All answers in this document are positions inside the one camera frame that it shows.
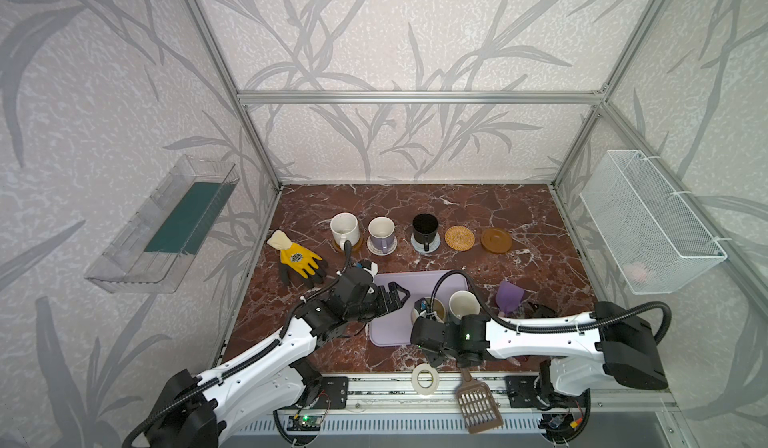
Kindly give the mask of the light blue mug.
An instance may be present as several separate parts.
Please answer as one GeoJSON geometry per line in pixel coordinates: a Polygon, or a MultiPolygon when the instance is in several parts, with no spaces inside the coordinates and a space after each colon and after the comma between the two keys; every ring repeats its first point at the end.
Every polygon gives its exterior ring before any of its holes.
{"type": "Polygon", "coordinates": [[[453,293],[449,298],[448,309],[450,319],[455,323],[459,323],[465,316],[481,313],[481,306],[477,297],[469,291],[453,293]]]}

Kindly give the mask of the beige mug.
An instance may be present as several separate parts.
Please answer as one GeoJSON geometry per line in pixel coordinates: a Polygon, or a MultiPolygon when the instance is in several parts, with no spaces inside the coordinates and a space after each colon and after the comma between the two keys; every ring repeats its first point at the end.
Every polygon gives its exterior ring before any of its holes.
{"type": "Polygon", "coordinates": [[[429,297],[417,299],[411,311],[410,320],[414,324],[418,318],[427,318],[444,323],[446,321],[446,311],[442,302],[435,299],[430,301],[429,297]]]}

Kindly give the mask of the white speckled mug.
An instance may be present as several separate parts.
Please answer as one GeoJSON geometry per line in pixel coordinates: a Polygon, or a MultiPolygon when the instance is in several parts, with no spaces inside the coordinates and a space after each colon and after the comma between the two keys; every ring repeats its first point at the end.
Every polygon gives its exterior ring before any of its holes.
{"type": "Polygon", "coordinates": [[[352,213],[343,212],[336,214],[330,221],[330,229],[333,240],[342,245],[343,248],[347,242],[350,243],[352,248],[361,239],[358,218],[352,213]]]}

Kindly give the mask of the purple mug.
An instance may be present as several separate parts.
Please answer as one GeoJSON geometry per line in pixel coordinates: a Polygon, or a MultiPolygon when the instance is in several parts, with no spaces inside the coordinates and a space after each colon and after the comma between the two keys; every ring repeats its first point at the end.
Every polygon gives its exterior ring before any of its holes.
{"type": "Polygon", "coordinates": [[[376,217],[368,225],[369,238],[381,250],[386,250],[396,239],[395,224],[388,217],[376,217]]]}

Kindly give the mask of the grey woven round coaster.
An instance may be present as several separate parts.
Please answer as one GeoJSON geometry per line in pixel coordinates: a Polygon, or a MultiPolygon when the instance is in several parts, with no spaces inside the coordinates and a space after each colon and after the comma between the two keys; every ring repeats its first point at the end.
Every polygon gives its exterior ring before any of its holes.
{"type": "Polygon", "coordinates": [[[411,235],[410,238],[411,246],[421,255],[431,255],[432,253],[435,253],[441,243],[441,238],[439,234],[436,234],[434,239],[429,243],[429,248],[425,249],[423,243],[419,243],[414,235],[411,235]]]}

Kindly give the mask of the black mug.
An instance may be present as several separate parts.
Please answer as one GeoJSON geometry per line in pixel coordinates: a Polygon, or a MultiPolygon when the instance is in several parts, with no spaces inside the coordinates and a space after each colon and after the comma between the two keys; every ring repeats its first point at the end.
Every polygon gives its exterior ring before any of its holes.
{"type": "Polygon", "coordinates": [[[429,243],[438,234],[439,221],[429,213],[420,213],[413,218],[413,235],[419,243],[424,244],[424,248],[429,248],[429,243]]]}

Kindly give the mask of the multicolour woven round coaster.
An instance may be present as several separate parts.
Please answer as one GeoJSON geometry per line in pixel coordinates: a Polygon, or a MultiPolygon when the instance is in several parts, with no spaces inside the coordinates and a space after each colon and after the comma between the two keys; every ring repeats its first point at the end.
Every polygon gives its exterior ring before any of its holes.
{"type": "Polygon", "coordinates": [[[397,240],[394,240],[394,242],[391,245],[389,245],[386,250],[379,249],[373,243],[372,239],[368,239],[367,242],[366,242],[366,245],[367,245],[367,249],[369,250],[369,252],[372,255],[375,255],[375,256],[388,256],[388,255],[391,255],[391,254],[393,254],[395,252],[395,250],[397,249],[398,243],[397,243],[397,240]]]}

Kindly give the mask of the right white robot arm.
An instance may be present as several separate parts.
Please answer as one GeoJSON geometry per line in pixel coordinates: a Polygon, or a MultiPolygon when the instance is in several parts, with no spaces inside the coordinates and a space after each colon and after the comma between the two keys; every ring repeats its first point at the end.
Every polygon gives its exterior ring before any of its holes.
{"type": "Polygon", "coordinates": [[[658,345],[671,321],[670,307],[660,301],[629,309],[599,302],[591,312],[562,318],[512,320],[477,314],[459,323],[441,323],[420,317],[410,342],[434,367],[447,358],[463,369],[489,360],[549,357],[540,372],[540,387],[547,393],[575,397],[613,382],[659,391],[668,388],[668,381],[658,345]]]}

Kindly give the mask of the lavender plastic tray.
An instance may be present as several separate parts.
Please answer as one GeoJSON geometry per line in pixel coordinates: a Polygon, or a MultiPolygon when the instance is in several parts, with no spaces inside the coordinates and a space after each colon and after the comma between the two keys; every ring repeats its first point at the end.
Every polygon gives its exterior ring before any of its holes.
{"type": "MultiPolygon", "coordinates": [[[[419,298],[430,298],[435,284],[444,273],[446,270],[377,274],[374,278],[376,285],[387,288],[390,282],[395,282],[409,291],[410,298],[402,308],[370,322],[368,330],[370,341],[378,347],[409,345],[413,326],[410,320],[413,304],[419,298]]],[[[441,284],[436,295],[435,299],[440,300],[445,307],[446,321],[451,321],[448,309],[449,298],[457,291],[468,291],[468,285],[464,277],[452,275],[441,284]]]]}

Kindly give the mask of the white tape roll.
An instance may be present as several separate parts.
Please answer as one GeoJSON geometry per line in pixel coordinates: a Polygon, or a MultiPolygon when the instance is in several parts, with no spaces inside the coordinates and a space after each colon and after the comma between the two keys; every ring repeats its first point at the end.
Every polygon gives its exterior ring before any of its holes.
{"type": "Polygon", "coordinates": [[[419,364],[411,372],[411,385],[418,395],[432,396],[440,385],[439,373],[428,363],[419,364]]]}

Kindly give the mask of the purple pink spatula scoop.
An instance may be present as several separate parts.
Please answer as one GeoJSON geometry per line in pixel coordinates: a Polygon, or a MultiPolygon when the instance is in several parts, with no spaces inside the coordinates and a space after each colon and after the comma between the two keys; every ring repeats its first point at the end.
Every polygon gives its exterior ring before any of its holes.
{"type": "Polygon", "coordinates": [[[501,316],[515,312],[522,304],[525,290],[507,280],[502,281],[495,295],[495,303],[501,316]]]}

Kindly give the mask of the yellow work glove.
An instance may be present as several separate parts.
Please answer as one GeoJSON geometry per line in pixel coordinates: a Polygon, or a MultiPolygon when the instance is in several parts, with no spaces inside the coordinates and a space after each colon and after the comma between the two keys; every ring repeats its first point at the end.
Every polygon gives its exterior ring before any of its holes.
{"type": "Polygon", "coordinates": [[[279,252],[279,278],[283,284],[292,284],[291,276],[298,275],[308,289],[324,283],[328,263],[313,251],[295,243],[282,230],[275,230],[266,244],[279,252]]]}

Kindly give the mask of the brown slotted litter scoop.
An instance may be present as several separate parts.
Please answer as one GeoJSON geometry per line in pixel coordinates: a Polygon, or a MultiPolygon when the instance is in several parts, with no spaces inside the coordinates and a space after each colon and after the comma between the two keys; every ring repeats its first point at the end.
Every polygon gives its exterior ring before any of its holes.
{"type": "Polygon", "coordinates": [[[467,431],[478,434],[501,428],[503,418],[489,386],[475,379],[467,368],[460,370],[461,382],[455,389],[458,404],[467,431]]]}

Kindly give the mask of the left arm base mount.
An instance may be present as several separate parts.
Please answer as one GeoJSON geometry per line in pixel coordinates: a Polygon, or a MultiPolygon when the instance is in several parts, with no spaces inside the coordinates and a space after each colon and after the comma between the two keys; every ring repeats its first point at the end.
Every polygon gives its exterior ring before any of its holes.
{"type": "Polygon", "coordinates": [[[321,376],[310,380],[296,405],[301,408],[340,410],[347,406],[349,378],[321,376]]]}

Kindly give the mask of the clear plastic wall shelf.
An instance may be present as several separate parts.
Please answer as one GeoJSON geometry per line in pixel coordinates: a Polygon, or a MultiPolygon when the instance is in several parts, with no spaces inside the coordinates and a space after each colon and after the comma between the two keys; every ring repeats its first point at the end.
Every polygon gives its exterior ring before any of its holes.
{"type": "Polygon", "coordinates": [[[176,292],[239,181],[233,162],[181,156],[85,279],[112,294],[176,292]]]}

